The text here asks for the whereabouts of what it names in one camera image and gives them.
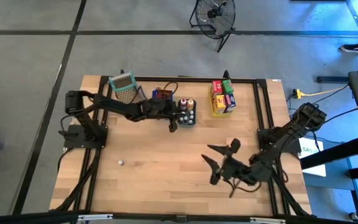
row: green box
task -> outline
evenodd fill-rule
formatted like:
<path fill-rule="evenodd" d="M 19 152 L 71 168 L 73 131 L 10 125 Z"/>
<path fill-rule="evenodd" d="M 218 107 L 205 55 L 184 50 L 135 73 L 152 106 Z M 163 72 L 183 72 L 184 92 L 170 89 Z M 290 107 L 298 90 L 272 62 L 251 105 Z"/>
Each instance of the green box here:
<path fill-rule="evenodd" d="M 223 80 L 222 82 L 224 94 L 230 94 L 234 92 L 233 85 L 230 80 Z"/>

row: wooden table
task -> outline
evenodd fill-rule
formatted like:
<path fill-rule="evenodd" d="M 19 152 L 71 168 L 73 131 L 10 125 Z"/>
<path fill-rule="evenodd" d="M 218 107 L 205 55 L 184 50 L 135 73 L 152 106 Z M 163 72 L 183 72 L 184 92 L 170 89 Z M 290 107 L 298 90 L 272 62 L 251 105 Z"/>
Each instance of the wooden table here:
<path fill-rule="evenodd" d="M 98 91 L 100 76 L 85 75 L 82 90 Z M 165 82 L 138 82 L 147 97 Z M 210 83 L 179 83 L 174 99 L 192 98 L 197 102 L 194 128 L 179 127 L 170 133 L 168 121 L 145 120 L 133 123 L 123 116 L 109 113 L 108 141 L 102 150 L 92 212 L 159 213 L 192 215 L 264 215 L 272 209 L 267 183 L 254 192 L 237 190 L 228 198 L 230 186 L 223 181 L 209 184 L 211 170 L 201 154 L 221 161 L 222 155 L 207 144 L 226 145 L 233 138 L 241 141 L 234 157 L 245 164 L 259 150 L 256 130 L 258 117 L 252 84 L 234 83 L 236 109 L 229 118 L 211 116 L 207 92 Z M 267 80 L 273 121 L 283 126 L 289 121 L 287 104 L 280 80 Z M 267 128 L 263 97 L 262 112 Z M 84 149 L 75 149 L 62 160 L 50 208 L 59 206 L 78 181 Z M 283 170 L 288 174 L 287 187 L 303 209 L 311 212 L 300 162 L 290 154 L 282 156 Z M 240 187 L 253 189 L 242 183 Z M 81 207 L 84 208 L 87 186 Z M 279 210 L 282 203 L 276 188 Z"/>

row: person's foot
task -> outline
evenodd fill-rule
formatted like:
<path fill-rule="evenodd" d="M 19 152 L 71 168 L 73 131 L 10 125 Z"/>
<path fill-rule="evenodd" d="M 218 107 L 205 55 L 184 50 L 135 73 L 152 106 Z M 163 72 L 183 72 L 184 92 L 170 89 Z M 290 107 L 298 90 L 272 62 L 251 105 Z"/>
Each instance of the person's foot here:
<path fill-rule="evenodd" d="M 344 44 L 339 49 L 345 52 L 356 52 L 358 53 L 358 44 Z"/>

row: red box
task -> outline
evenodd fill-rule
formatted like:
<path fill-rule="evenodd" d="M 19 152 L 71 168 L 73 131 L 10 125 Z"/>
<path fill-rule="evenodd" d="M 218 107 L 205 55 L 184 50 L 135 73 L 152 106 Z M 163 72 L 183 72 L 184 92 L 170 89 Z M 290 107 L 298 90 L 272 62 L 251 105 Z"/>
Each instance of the red box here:
<path fill-rule="evenodd" d="M 223 92 L 222 82 L 219 80 L 212 81 L 211 85 L 211 99 L 213 100 L 215 96 L 221 95 Z"/>

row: floor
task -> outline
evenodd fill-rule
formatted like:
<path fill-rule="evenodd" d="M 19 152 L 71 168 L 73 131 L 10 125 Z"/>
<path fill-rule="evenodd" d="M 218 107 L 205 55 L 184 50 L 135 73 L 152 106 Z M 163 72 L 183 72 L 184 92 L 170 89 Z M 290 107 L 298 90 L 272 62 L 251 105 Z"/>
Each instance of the floor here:
<path fill-rule="evenodd" d="M 315 78 L 358 70 L 358 54 L 338 51 L 344 43 L 358 43 L 358 26 L 349 10 L 351 4 L 358 13 L 358 0 L 237 0 L 237 31 L 256 35 L 232 36 L 219 54 L 214 52 L 218 42 L 203 35 L 161 32 L 192 30 L 188 19 L 194 0 L 92 0 L 73 28 L 80 4 L 81 0 L 0 0 L 0 215 L 11 211 L 39 128 L 47 128 L 46 135 L 23 212 L 48 209 L 62 153 L 63 138 L 57 131 L 64 94 L 78 89 L 85 74 L 115 75 L 122 68 L 137 76 L 221 77 L 229 70 L 235 78 L 281 79 L 289 95 L 294 88 L 304 93 L 338 88 L 342 85 L 317 84 Z M 77 29 L 130 32 L 70 38 L 70 31 Z M 139 35 L 142 30 L 155 32 Z M 57 74 L 63 79 L 56 101 L 50 102 L 53 113 L 50 122 L 41 125 Z M 291 107 L 318 99 L 292 100 Z M 320 107 L 334 116 L 355 103 L 346 89 Z M 357 138 L 358 114 L 325 124 L 317 135 L 332 141 Z M 316 187 L 308 187 L 308 192 L 319 217 L 348 220 L 347 213 L 354 211 L 350 192 Z"/>

